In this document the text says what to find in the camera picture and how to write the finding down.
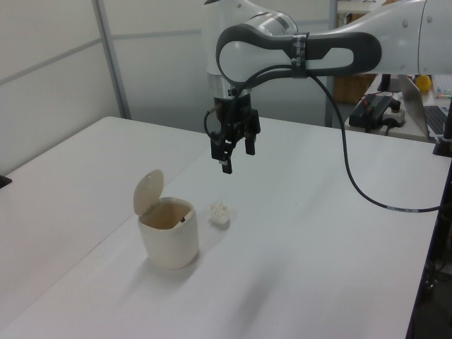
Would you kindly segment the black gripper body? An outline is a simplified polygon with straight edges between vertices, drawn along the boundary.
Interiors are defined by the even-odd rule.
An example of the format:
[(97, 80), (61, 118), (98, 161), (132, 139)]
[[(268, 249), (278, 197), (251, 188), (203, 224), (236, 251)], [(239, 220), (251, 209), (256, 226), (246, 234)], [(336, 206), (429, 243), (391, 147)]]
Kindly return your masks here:
[(258, 111), (251, 105), (251, 95), (214, 98), (214, 113), (220, 122), (219, 131), (211, 131), (214, 141), (239, 141), (243, 138), (255, 141), (261, 132)]

